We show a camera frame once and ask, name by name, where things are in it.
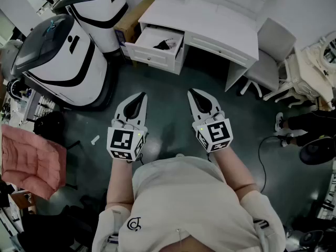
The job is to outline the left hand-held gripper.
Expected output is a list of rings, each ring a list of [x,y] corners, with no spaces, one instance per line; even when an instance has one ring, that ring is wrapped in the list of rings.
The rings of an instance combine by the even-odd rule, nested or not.
[[[107,151],[113,159],[136,161],[145,144],[146,110],[148,96],[145,92],[133,94],[123,100],[117,107],[114,118],[122,121],[136,121],[134,130],[108,127]]]

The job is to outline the person's right forearm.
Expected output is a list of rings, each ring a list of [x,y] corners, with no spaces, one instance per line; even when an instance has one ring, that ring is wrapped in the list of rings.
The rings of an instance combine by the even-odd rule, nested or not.
[[[251,191],[258,191],[251,172],[231,147],[215,151],[213,156],[227,185],[234,190],[239,199]]]

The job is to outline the person's beige shirt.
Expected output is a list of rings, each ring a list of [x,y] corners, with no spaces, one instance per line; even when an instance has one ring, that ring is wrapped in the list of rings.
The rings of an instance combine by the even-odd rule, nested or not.
[[[243,198],[206,160],[174,157],[138,168],[134,204],[99,215],[92,252],[159,252],[193,237],[214,252],[284,252],[282,223],[268,197]]]

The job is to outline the oval dressing table mirror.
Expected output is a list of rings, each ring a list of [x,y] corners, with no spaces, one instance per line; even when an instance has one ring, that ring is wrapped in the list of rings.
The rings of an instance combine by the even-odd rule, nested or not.
[[[336,31],[321,37],[320,59],[322,64],[331,71],[336,71]]]

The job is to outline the person's right hand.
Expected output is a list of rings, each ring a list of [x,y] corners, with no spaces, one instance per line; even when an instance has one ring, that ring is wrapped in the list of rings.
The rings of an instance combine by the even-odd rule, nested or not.
[[[219,111],[214,114],[212,117],[209,117],[205,120],[206,124],[210,124],[217,121],[223,121],[225,119],[225,113],[223,111]]]

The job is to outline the black backpack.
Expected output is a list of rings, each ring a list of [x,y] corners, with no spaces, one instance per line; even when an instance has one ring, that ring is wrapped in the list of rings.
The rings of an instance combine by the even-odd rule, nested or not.
[[[38,118],[34,122],[33,132],[47,140],[61,144],[63,142],[64,129],[65,119],[63,114],[59,111],[54,111]]]

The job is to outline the white black service robot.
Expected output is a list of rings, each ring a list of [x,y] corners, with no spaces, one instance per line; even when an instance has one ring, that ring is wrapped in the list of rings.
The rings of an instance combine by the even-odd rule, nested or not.
[[[128,11],[126,0],[58,0],[55,14],[70,14],[104,54],[119,49],[113,27]]]

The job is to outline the white black robot cyan strip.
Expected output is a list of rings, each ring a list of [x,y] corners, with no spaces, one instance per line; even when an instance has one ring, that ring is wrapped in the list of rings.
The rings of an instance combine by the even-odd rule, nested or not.
[[[20,47],[12,72],[64,107],[101,108],[108,101],[108,62],[71,15],[38,24]]]

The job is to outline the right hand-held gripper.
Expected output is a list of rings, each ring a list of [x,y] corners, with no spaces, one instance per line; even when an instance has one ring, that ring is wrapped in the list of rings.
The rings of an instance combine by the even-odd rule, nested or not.
[[[187,97],[195,120],[192,126],[195,130],[196,138],[206,152],[212,153],[228,147],[233,140],[229,118],[210,124],[205,123],[206,119],[200,120],[202,118],[201,114],[221,111],[217,99],[211,94],[195,88],[188,90]]]

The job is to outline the white desk drawer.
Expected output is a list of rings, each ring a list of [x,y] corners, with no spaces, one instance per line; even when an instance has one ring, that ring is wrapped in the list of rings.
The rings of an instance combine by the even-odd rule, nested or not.
[[[174,48],[170,50],[153,48],[169,38],[176,40]],[[179,31],[146,27],[135,43],[125,43],[125,46],[131,60],[178,75],[182,68],[183,39],[184,33]]]

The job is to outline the person's left forearm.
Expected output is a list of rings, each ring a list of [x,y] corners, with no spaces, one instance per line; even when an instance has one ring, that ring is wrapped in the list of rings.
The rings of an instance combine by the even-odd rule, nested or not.
[[[131,211],[133,203],[132,164],[125,160],[113,159],[106,209],[122,206]]]

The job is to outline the grey upholstered chair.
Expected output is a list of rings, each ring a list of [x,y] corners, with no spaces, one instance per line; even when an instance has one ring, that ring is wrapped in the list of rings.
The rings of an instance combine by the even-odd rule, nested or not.
[[[244,73],[247,82],[239,95],[244,95],[250,85],[255,86],[259,98],[263,97],[261,87],[272,92],[278,91],[280,83],[290,79],[290,77],[280,79],[279,67],[286,63],[285,60],[291,53],[296,40],[287,28],[267,18],[258,31],[259,60]]]

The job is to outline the ornate cream dressing table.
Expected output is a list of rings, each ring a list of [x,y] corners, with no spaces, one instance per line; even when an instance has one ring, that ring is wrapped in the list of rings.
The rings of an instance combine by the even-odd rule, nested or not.
[[[276,101],[294,96],[302,104],[304,99],[315,102],[316,98],[322,99],[326,107],[334,109],[331,101],[334,98],[333,89],[336,89],[336,71],[326,68],[320,59],[321,43],[306,47],[303,50],[294,48],[294,53],[285,60],[285,69],[290,80],[284,82],[278,91],[263,96],[267,101],[282,92],[286,94]]]

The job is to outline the person's left hand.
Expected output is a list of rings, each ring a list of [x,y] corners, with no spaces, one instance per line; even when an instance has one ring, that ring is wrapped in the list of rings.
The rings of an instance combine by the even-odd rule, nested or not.
[[[118,119],[113,119],[111,121],[111,126],[113,128],[117,128],[117,129],[134,130],[134,126],[133,125],[125,123],[122,120],[118,120]]]

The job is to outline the pink quilted cushion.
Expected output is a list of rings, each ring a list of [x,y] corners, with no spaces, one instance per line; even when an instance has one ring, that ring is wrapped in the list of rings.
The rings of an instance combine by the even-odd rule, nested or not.
[[[66,185],[65,147],[10,125],[1,130],[3,181],[45,200]]]

